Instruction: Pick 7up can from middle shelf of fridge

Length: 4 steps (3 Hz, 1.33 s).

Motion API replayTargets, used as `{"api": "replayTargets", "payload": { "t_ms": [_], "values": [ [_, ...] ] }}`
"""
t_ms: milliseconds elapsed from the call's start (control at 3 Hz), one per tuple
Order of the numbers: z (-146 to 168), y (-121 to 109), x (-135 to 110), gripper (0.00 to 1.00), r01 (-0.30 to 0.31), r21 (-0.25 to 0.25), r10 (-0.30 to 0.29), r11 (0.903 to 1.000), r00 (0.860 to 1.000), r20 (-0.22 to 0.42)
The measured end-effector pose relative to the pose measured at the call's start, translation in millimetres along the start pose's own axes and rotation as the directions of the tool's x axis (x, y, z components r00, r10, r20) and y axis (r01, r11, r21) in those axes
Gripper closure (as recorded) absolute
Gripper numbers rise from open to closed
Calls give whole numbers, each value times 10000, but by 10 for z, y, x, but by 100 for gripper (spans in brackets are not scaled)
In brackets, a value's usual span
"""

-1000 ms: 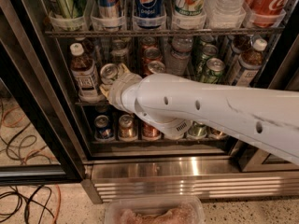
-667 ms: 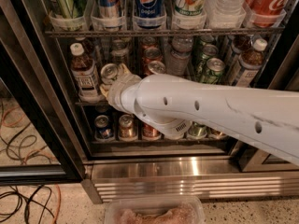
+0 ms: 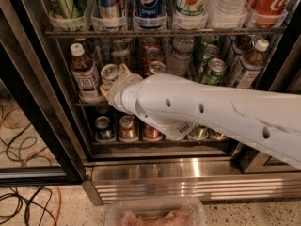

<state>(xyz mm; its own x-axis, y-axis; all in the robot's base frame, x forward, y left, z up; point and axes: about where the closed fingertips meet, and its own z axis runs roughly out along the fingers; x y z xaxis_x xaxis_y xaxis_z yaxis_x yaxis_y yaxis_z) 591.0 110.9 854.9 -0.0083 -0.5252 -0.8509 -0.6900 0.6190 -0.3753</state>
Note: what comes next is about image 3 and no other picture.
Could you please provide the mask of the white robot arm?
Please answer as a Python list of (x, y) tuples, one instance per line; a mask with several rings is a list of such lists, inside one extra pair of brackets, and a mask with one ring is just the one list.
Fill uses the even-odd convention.
[(100, 90), (117, 111), (168, 137), (197, 123), (301, 169), (298, 94), (209, 86), (168, 73), (142, 78), (129, 69)]

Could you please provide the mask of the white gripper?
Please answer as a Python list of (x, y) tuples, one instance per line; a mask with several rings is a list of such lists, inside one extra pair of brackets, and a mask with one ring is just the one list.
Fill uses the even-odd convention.
[(121, 63), (119, 68), (124, 75), (114, 81), (110, 88), (100, 86), (100, 91), (116, 110), (126, 114), (134, 114), (136, 94), (143, 78), (138, 74), (130, 73), (130, 69), (124, 63)]

